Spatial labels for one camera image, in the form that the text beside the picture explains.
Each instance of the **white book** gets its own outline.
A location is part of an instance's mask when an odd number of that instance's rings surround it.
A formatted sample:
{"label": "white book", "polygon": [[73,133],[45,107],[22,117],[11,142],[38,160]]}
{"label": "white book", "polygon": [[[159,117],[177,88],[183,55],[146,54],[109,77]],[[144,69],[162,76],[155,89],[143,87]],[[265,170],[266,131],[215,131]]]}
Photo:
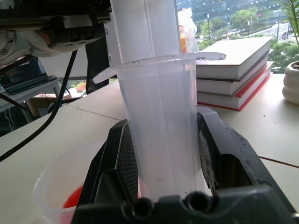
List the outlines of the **white book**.
{"label": "white book", "polygon": [[204,52],[226,54],[220,61],[201,61],[196,74],[202,79],[231,79],[241,77],[270,50],[271,36],[219,41]]}
{"label": "white book", "polygon": [[197,80],[197,91],[218,93],[224,95],[232,95],[237,89],[239,89],[244,83],[247,82],[252,76],[257,75],[262,71],[268,61],[268,53],[264,55],[257,63],[255,63],[251,69],[249,69],[242,77],[240,81],[217,81],[217,80]]}
{"label": "white book", "polygon": [[238,89],[238,93],[235,96],[198,92],[198,104],[241,110],[269,77],[270,66],[253,79],[248,80],[247,83]]}

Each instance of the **table surface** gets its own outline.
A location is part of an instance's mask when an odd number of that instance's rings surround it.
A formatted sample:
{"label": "table surface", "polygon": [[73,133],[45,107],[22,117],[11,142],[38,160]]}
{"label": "table surface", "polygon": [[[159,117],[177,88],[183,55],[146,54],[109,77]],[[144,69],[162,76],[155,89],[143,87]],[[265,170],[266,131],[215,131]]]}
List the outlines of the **table surface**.
{"label": "table surface", "polygon": [[[295,133],[299,127],[299,107],[283,99],[283,77],[274,74],[242,112],[213,109],[249,140],[258,155],[298,165]],[[28,137],[48,117],[42,117],[1,137],[0,154]],[[33,187],[41,172],[75,148],[105,141],[109,129],[125,118],[124,103],[117,82],[60,108],[57,117],[46,130],[0,163],[1,223],[44,223],[42,212],[33,199]],[[299,169],[262,161],[294,208],[299,210]]]}
{"label": "table surface", "polygon": [[[3,95],[11,98],[12,100],[14,100],[18,103],[21,103],[24,100],[28,100],[29,98],[32,98],[32,97],[36,96],[37,94],[41,93],[41,91],[49,92],[50,88],[56,87],[58,81],[59,81],[59,79],[55,79],[53,81],[50,81],[48,83],[44,83],[42,85],[36,86],[32,89],[26,90],[24,92],[20,92],[20,93],[15,94],[15,95],[11,95],[7,92],[3,93]],[[10,104],[9,102],[7,102],[3,99],[0,99],[0,112],[3,111],[3,110],[8,109],[10,107],[13,107],[13,106],[14,105]]]}

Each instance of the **plastic cup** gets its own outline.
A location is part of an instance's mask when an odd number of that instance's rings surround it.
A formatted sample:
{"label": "plastic cup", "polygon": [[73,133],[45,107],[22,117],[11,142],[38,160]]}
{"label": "plastic cup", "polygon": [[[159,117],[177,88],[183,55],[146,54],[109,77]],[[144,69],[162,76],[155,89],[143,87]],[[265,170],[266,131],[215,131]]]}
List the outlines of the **plastic cup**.
{"label": "plastic cup", "polygon": [[156,57],[109,68],[94,78],[98,83],[118,76],[142,197],[157,201],[162,196],[185,197],[191,191],[204,190],[196,59],[224,58],[224,54],[206,52]]}
{"label": "plastic cup", "polygon": [[63,209],[85,181],[102,143],[72,150],[46,168],[36,181],[34,199],[50,224],[70,224],[76,207]]}

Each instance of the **white pot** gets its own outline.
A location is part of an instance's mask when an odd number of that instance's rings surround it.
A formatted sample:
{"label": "white pot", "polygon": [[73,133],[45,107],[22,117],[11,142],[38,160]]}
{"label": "white pot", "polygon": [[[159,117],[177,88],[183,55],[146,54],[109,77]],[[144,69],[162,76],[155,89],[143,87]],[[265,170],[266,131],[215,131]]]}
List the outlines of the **white pot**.
{"label": "white pot", "polygon": [[292,104],[299,105],[299,70],[292,68],[295,63],[299,63],[299,61],[289,64],[285,69],[285,86],[282,89],[282,94]]}

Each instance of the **red book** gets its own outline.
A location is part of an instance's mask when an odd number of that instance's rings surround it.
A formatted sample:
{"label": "red book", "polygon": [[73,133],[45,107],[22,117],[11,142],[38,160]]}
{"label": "red book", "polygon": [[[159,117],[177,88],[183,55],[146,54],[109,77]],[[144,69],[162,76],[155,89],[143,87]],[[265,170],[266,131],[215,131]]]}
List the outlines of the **red book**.
{"label": "red book", "polygon": [[241,111],[271,77],[270,67],[272,64],[268,64],[265,69],[248,80],[232,96],[198,92],[198,104]]}

